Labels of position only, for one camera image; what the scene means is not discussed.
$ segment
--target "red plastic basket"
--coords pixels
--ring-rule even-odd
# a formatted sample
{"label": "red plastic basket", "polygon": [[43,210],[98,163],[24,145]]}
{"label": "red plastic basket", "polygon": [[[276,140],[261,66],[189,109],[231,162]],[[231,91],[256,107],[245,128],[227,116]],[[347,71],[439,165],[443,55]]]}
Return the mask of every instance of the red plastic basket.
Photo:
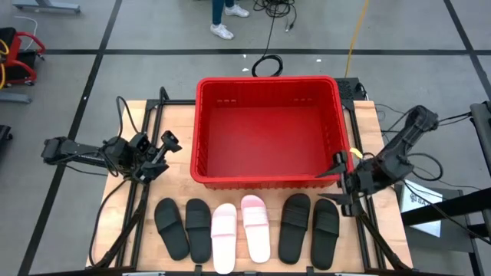
{"label": "red plastic basket", "polygon": [[339,175],[315,176],[340,150],[349,143],[330,77],[222,77],[198,84],[191,176],[208,189],[329,186]]}

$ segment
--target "gray floor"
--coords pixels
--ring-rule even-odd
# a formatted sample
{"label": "gray floor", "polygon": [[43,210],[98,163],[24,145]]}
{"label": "gray floor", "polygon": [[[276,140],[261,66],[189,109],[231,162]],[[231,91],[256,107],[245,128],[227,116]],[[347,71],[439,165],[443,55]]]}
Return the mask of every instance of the gray floor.
{"label": "gray floor", "polygon": [[[97,49],[114,0],[80,2],[81,15],[19,12],[10,0],[0,0],[0,27],[12,25],[32,31],[28,16],[38,21],[38,37],[50,49]],[[252,10],[251,0],[241,5]],[[452,0],[475,49],[491,49],[491,4],[486,0]],[[123,0],[108,49],[215,49],[264,48],[271,19],[264,12],[251,18],[224,18],[236,38],[222,41],[209,31],[210,1]],[[362,0],[298,2],[295,28],[284,32],[285,21],[275,24],[271,48],[346,49],[349,47]],[[361,29],[359,49],[465,49],[443,1],[372,0]],[[172,98],[195,97],[197,82],[211,76],[249,76],[258,55],[105,55],[77,135],[82,143],[98,144],[117,132],[114,99],[157,97],[165,86]],[[282,55],[284,75],[327,74],[342,77],[344,55]],[[491,72],[491,57],[480,56]],[[34,87],[9,92],[28,94],[30,105],[0,103],[0,124],[12,126],[15,139],[0,162],[0,271],[17,274],[25,249],[51,184],[54,167],[39,157],[48,137],[66,136],[94,62],[93,55],[48,55],[38,63]],[[267,74],[274,64],[265,63]],[[353,56],[350,76],[361,79],[371,100],[405,111],[423,104],[441,117],[468,111],[469,105],[488,97],[468,56]],[[381,126],[398,115],[385,110]],[[445,126],[427,134],[415,151],[438,158],[447,182],[489,187],[489,173],[470,123]],[[425,160],[418,164],[432,168]],[[85,265],[91,229],[101,201],[105,179],[65,172],[31,273],[81,269]],[[437,183],[423,183],[443,187]],[[482,220],[472,217],[473,222]],[[482,242],[479,252],[491,253]],[[466,255],[411,248],[414,264],[422,271],[471,274]],[[491,264],[483,262],[486,271]]]}

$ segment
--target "white sneaker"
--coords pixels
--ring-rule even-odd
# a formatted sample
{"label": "white sneaker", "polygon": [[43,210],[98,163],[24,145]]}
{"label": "white sneaker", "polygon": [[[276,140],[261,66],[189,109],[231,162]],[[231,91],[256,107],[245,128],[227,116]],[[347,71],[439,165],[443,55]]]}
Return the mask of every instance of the white sneaker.
{"label": "white sneaker", "polygon": [[213,34],[218,35],[218,36],[220,36],[223,39],[230,40],[230,39],[233,38],[233,33],[231,33],[229,30],[227,30],[227,26],[225,26],[223,24],[220,24],[218,26],[215,26],[215,25],[212,24],[209,27],[209,30]]}
{"label": "white sneaker", "polygon": [[249,16],[249,12],[243,8],[240,8],[240,6],[237,4],[235,4],[231,8],[225,7],[225,14],[226,15],[237,15],[239,17],[248,17]]}

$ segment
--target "black slide sandal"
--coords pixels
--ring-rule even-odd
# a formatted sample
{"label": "black slide sandal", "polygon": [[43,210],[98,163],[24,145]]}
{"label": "black slide sandal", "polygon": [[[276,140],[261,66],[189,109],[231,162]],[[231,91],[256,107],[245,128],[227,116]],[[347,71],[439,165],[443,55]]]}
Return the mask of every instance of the black slide sandal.
{"label": "black slide sandal", "polygon": [[296,264],[302,253],[305,232],[308,228],[310,198],[294,194],[283,205],[282,224],[279,230],[278,257],[288,264]]}
{"label": "black slide sandal", "polygon": [[191,259],[196,264],[206,263],[211,257],[211,225],[208,205],[201,199],[190,199],[186,204],[186,231],[191,247]]}
{"label": "black slide sandal", "polygon": [[312,218],[312,246],[310,258],[315,268],[331,268],[339,236],[339,213],[334,203],[319,199]]}
{"label": "black slide sandal", "polygon": [[169,198],[162,199],[155,208],[154,220],[170,257],[174,261],[184,259],[189,254],[189,245],[176,203]]}

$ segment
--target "wooden table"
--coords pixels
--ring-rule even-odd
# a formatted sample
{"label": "wooden table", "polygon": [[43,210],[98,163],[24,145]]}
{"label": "wooden table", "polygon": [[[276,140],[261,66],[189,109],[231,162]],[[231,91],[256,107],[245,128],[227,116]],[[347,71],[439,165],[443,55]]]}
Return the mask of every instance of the wooden table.
{"label": "wooden table", "polygon": [[[141,128],[143,120],[145,101],[128,102],[131,114],[137,127]],[[360,130],[361,142],[365,152],[378,153],[384,146],[381,137],[380,126],[377,120],[377,113],[374,103],[370,101],[355,101],[355,114]],[[203,199],[210,207],[211,211],[220,204],[229,202],[240,207],[240,200],[244,195],[254,194],[262,198],[268,207],[270,219],[271,237],[271,258],[264,264],[253,263],[249,257],[247,241],[242,227],[242,216],[238,208],[238,237],[237,237],[237,256],[235,271],[261,271],[261,272],[305,272],[307,266],[311,266],[310,247],[311,247],[311,221],[309,230],[306,232],[302,254],[297,264],[283,264],[278,259],[278,237],[282,206],[285,200],[292,194],[303,192],[311,197],[312,206],[320,198],[320,192],[341,192],[336,185],[326,189],[262,189],[262,190],[225,190],[213,191],[206,189],[202,184],[194,182],[189,174],[191,149],[193,143],[193,124],[194,106],[165,106],[163,118],[160,126],[160,135],[164,130],[171,130],[180,140],[183,148],[178,153],[168,153],[166,155],[167,164],[170,168],[153,181],[150,186],[150,196],[148,200],[147,213],[143,227],[142,242],[140,247],[140,257],[138,260],[138,271],[193,271],[194,263],[190,256],[182,261],[173,261],[157,232],[153,220],[153,210],[157,203],[166,197],[176,201],[181,211],[181,217],[185,219],[186,203],[189,199]],[[354,145],[352,136],[349,113],[345,112],[345,121],[348,127],[350,144]],[[150,118],[150,127],[153,126],[155,112]],[[123,137],[129,140],[133,135],[133,129],[126,114],[123,115],[124,131]],[[118,184],[121,179],[108,176],[104,198]],[[124,212],[127,204],[130,184],[123,186],[107,202],[101,214],[99,229],[94,243],[94,259],[100,260],[107,249],[113,244],[119,235]],[[412,266],[409,248],[407,247],[406,235],[400,218],[399,207],[395,192],[392,189],[385,189],[374,195],[374,207],[378,221],[378,227],[382,236],[389,246],[400,257],[406,265]],[[377,262],[374,253],[374,244],[371,236],[367,232],[367,243],[371,256],[371,267],[376,268]],[[133,246],[133,235],[128,239],[124,265],[130,263],[130,253]],[[349,271],[362,272],[364,270],[361,260],[361,251],[356,227],[355,218],[340,216],[339,238],[334,253],[334,262],[329,271]],[[214,271],[213,261],[210,259],[203,264],[203,271]]]}

